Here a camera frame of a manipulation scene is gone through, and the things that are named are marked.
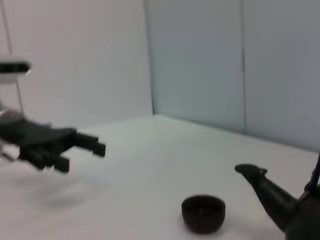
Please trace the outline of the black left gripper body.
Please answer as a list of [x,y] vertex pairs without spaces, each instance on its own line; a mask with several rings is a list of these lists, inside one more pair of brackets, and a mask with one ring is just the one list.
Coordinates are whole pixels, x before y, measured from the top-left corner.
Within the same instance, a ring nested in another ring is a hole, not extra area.
[[68,148],[65,143],[76,134],[75,128],[55,128],[27,119],[0,125],[0,138],[19,147],[19,156],[37,169],[51,168]]

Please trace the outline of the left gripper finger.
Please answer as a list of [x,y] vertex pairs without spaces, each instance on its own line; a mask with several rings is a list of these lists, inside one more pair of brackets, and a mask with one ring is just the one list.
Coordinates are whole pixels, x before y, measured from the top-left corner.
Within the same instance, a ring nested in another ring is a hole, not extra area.
[[54,160],[54,169],[61,173],[69,172],[69,159],[63,156],[59,156]]
[[104,157],[106,154],[106,145],[99,142],[99,138],[82,133],[76,133],[74,136],[74,145],[91,151],[94,155]]

